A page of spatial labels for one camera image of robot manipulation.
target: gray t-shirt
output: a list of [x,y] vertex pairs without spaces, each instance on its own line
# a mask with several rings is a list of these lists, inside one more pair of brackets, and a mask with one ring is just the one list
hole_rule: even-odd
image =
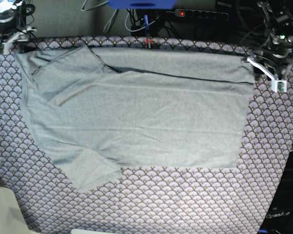
[[241,57],[101,48],[17,55],[37,145],[80,192],[128,166],[236,166],[252,96]]

